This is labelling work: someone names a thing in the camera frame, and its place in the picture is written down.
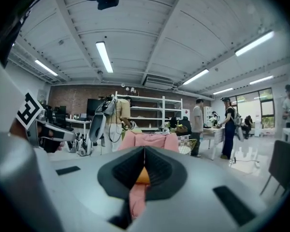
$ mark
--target white wall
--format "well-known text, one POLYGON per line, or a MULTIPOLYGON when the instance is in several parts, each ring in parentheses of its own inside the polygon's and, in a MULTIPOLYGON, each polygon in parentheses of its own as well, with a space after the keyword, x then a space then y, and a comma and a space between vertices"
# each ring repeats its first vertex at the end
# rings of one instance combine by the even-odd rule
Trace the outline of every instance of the white wall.
POLYGON ((47 92, 46 101, 48 101, 50 91, 49 84, 45 83, 44 81, 41 81, 34 75, 31 75, 27 71, 21 69, 20 67, 14 65, 11 62, 8 62, 7 66, 5 67, 5 70, 23 94, 25 94, 29 89, 36 98, 38 96, 38 90, 43 89, 47 92))

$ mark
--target ceiling light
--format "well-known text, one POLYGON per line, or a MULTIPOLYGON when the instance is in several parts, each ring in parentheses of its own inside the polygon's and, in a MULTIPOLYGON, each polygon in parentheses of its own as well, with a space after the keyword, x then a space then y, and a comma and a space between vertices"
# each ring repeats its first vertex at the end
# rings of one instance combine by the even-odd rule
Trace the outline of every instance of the ceiling light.
POLYGON ((198 79, 199 77, 205 75, 206 73, 209 73, 208 69, 205 69, 205 70, 201 71, 199 74, 196 74, 193 78, 191 78, 188 81, 184 82, 183 85, 187 85, 188 83, 191 83, 192 81, 198 79))
POLYGON ((266 98, 267 97, 267 95, 263 95, 263 96, 260 96, 260 97, 255 97, 254 99, 256 100, 256 99, 259 99, 259 98, 266 98))
POLYGON ((98 49, 100 57, 102 58, 103 64, 104 64, 104 66, 106 68, 106 71, 108 73, 113 73, 111 62, 110 62, 110 60, 108 58, 108 55, 107 55, 107 52, 106 52, 105 42, 104 41, 97 42, 96 43, 96 47, 98 49))
POLYGON ((53 72, 50 68, 46 67, 45 65, 43 65, 40 61, 35 60, 35 62, 40 65, 41 67, 43 67, 44 69, 46 69, 48 72, 51 72, 54 76, 58 76, 57 73, 53 72))
POLYGON ((231 90, 233 90, 232 87, 231 88, 224 89, 222 91, 215 92, 215 93, 213 93, 213 95, 217 95, 217 94, 224 93, 224 92, 231 91, 231 90))
POLYGON ((263 81, 266 81, 266 80, 269 80, 269 79, 272 79, 274 76, 270 75, 268 77, 265 77, 265 78, 262 78, 262 79, 259 79, 259 80, 256 80, 256 81, 253 81, 253 82, 250 82, 249 84, 250 85, 253 85, 253 84, 256 84, 256 83, 259 83, 259 82, 263 82, 263 81))
POLYGON ((274 36, 274 32, 273 31, 270 31, 269 33, 261 36, 260 38, 256 39, 255 41, 251 42, 250 44, 248 44, 248 45, 244 46, 243 48, 237 50, 235 52, 235 54, 237 56, 240 56, 243 53, 245 53, 245 52, 251 50, 252 48, 256 47, 257 45, 262 44, 263 42, 265 42, 265 41, 273 38, 273 36, 274 36))

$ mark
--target black rubber pad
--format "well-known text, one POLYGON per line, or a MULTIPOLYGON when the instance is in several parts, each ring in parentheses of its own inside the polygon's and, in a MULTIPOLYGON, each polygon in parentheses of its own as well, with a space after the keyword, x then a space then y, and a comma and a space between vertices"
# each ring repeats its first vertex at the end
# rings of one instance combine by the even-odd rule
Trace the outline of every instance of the black rubber pad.
POLYGON ((69 167, 69 168, 58 169, 58 170, 56 170, 56 172, 58 175, 63 175, 63 174, 73 173, 73 172, 78 171, 78 170, 81 170, 81 169, 77 166, 73 166, 73 167, 69 167))
POLYGON ((255 214, 226 186, 214 188, 213 191, 239 226, 255 218, 255 214))

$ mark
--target gray chair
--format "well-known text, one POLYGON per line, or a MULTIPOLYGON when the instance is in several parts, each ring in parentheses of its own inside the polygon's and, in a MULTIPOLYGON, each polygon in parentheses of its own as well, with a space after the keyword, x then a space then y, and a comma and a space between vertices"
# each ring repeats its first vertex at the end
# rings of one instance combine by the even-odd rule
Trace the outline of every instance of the gray chair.
POLYGON ((263 194, 264 190, 270 182, 271 177, 274 177, 275 180, 279 182, 274 195, 277 193, 280 186, 286 190, 290 184, 290 143, 276 140, 269 172, 271 175, 268 178, 260 195, 263 194))

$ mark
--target pink cloth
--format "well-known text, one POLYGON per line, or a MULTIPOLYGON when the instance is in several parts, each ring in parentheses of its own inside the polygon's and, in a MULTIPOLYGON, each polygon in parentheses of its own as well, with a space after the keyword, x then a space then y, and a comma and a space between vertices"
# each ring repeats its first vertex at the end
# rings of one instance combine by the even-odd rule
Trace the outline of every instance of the pink cloth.
POLYGON ((172 151, 178 151, 178 139, 175 133, 168 135, 159 134, 134 134, 127 131, 125 137, 118 150, 134 147, 134 146, 155 146, 172 151))
MULTIPOLYGON (((134 134, 128 131, 118 150, 134 146, 155 146, 172 151, 178 151, 178 139, 175 133, 168 135, 159 134, 134 134)), ((136 219, 145 209, 145 192, 149 185, 135 184, 130 190, 130 213, 136 219)))

